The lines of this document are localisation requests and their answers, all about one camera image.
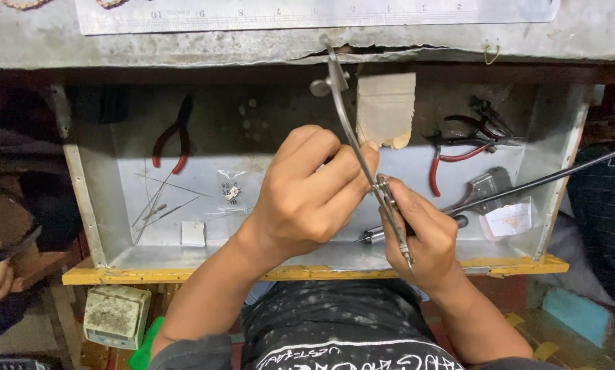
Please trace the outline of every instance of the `green object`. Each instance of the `green object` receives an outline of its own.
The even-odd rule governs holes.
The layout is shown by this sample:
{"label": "green object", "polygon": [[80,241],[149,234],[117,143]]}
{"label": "green object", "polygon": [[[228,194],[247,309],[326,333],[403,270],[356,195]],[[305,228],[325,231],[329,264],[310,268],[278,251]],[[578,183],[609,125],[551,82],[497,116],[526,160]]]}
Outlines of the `green object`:
{"label": "green object", "polygon": [[152,325],[149,326],[149,329],[145,333],[143,337],[143,344],[141,344],[140,348],[133,351],[132,355],[127,359],[127,364],[132,368],[132,370],[146,370],[147,365],[149,364],[149,355],[150,350],[152,349],[152,342],[154,342],[154,337],[157,335],[159,327],[161,323],[164,322],[164,317],[157,317]]}

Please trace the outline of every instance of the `metal ruler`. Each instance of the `metal ruler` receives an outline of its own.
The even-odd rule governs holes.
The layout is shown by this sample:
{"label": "metal ruler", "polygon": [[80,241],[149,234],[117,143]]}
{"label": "metal ruler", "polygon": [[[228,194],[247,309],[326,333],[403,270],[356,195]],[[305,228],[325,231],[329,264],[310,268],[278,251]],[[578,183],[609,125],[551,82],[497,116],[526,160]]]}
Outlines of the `metal ruler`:
{"label": "metal ruler", "polygon": [[75,0],[81,33],[550,22],[560,0]]}

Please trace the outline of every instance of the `yellow wooden frame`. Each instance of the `yellow wooden frame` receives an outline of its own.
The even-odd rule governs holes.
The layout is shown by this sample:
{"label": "yellow wooden frame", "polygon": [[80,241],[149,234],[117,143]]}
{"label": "yellow wooden frame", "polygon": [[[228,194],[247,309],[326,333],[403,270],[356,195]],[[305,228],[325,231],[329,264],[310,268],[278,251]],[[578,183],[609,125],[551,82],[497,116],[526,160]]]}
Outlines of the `yellow wooden frame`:
{"label": "yellow wooden frame", "polygon": [[[470,273],[482,272],[491,276],[568,271],[568,264],[551,254],[546,254],[538,262],[534,262],[529,257],[520,257],[471,259],[462,261],[461,264]],[[90,259],[85,259],[63,275],[63,283],[66,285],[178,283],[186,281],[194,271],[195,269],[96,269]],[[398,277],[394,270],[338,271],[328,266],[298,265],[279,266],[264,275],[261,280],[388,279],[394,277]]]}

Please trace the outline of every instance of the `black t-shirt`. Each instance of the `black t-shirt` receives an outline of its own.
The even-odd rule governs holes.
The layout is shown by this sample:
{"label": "black t-shirt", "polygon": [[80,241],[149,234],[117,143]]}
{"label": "black t-shirt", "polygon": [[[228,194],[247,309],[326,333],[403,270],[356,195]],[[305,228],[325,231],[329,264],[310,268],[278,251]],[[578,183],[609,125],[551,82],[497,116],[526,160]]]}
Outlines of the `black t-shirt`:
{"label": "black t-shirt", "polygon": [[[243,370],[459,370],[435,344],[418,295],[398,279],[279,282],[242,310]],[[148,370],[231,370],[228,336],[175,342]],[[528,359],[484,370],[550,370]]]}

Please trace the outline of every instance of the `red-handled pliers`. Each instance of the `red-handled pliers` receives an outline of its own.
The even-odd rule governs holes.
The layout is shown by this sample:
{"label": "red-handled pliers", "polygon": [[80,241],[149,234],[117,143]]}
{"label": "red-handled pliers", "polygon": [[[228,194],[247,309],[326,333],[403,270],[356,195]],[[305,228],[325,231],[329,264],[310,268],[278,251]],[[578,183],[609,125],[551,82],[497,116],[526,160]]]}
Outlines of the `red-handled pliers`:
{"label": "red-handled pliers", "polygon": [[168,139],[170,139],[171,136],[178,130],[180,131],[180,159],[177,161],[175,168],[173,168],[171,172],[172,174],[178,174],[184,168],[186,160],[188,159],[188,150],[190,145],[186,124],[188,123],[189,117],[191,117],[192,111],[193,97],[188,95],[182,101],[180,112],[177,114],[175,123],[173,123],[163,132],[163,134],[161,134],[161,136],[157,139],[157,142],[154,144],[154,148],[152,148],[152,165],[155,166],[155,168],[158,169],[161,166],[161,151],[164,150],[166,141],[168,141]]}
{"label": "red-handled pliers", "polygon": [[438,164],[440,164],[440,161],[450,163],[464,161],[468,158],[476,156],[482,151],[485,151],[486,149],[488,149],[489,146],[492,145],[492,143],[487,143],[484,146],[472,149],[468,153],[461,154],[460,156],[443,156],[441,155],[442,146],[438,140],[442,139],[442,137],[443,135],[440,131],[437,131],[436,134],[431,137],[433,139],[433,145],[435,146],[435,156],[431,161],[431,168],[429,169],[429,187],[431,188],[433,195],[436,197],[439,197],[441,195],[440,190],[438,189],[438,183],[436,182],[436,175],[438,174]]}

